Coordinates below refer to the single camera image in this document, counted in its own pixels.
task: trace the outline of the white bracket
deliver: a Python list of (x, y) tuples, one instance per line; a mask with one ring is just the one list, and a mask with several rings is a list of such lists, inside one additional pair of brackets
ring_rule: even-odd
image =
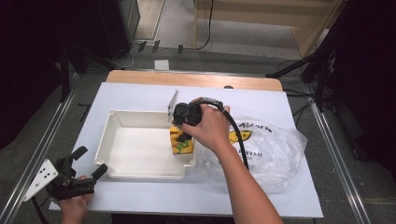
[(59, 173), (56, 171), (50, 160), (45, 159), (40, 169), (38, 170), (38, 173), (35, 175), (35, 179), (33, 180), (29, 189), (26, 191), (23, 197), (23, 201), (27, 202), (29, 199), (35, 196), (40, 190), (42, 190), (53, 179), (55, 179), (58, 174)]

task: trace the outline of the person's left hand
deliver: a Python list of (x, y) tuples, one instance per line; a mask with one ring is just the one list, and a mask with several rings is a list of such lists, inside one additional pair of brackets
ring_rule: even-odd
[(62, 210), (62, 223), (75, 224), (82, 223), (87, 215), (88, 203), (91, 201), (93, 194), (85, 194), (67, 200), (59, 201)]

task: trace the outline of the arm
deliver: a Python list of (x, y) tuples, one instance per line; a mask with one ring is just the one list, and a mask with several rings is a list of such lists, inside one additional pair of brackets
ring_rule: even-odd
[[(79, 179), (86, 178), (87, 176), (83, 175)], [(91, 201), (92, 197), (92, 194), (86, 194), (59, 201), (62, 210), (62, 224), (82, 223), (87, 215), (88, 203)]]
[(202, 121), (195, 127), (180, 128), (219, 158), (224, 171), (235, 223), (283, 223), (265, 192), (250, 174), (229, 141), (229, 121), (208, 105), (201, 105)]

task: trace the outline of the white plastic piece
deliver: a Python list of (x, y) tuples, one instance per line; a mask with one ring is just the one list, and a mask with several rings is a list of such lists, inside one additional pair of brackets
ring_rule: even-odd
[(33, 180), (31, 186), (26, 191), (23, 201), (29, 201), (29, 199), (46, 187), (56, 176), (58, 176), (58, 174), (59, 173), (56, 171), (50, 160), (45, 159), (37, 174), (35, 175), (35, 179)]
[(173, 154), (166, 118), (164, 112), (111, 111), (93, 163), (105, 163), (114, 178), (183, 178), (195, 152)]
[(173, 114), (175, 112), (175, 106), (176, 106), (176, 102), (177, 102), (178, 92), (179, 92), (179, 89), (176, 89), (175, 94), (172, 97), (171, 102), (169, 102), (169, 105), (168, 105), (168, 118), (167, 118), (168, 122), (171, 121), (171, 119), (173, 117)]

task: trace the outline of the hand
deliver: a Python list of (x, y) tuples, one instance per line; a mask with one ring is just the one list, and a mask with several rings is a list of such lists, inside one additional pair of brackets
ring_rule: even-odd
[(86, 194), (67, 200), (59, 201), (62, 210), (62, 223), (75, 224), (82, 223), (87, 215), (88, 203), (91, 201), (93, 194)]
[[(219, 150), (231, 144), (229, 140), (230, 123), (224, 114), (216, 108), (206, 104), (200, 106), (202, 108), (201, 122), (197, 126), (183, 123), (179, 128), (217, 154)], [(224, 106), (224, 109), (230, 113), (230, 107)]]

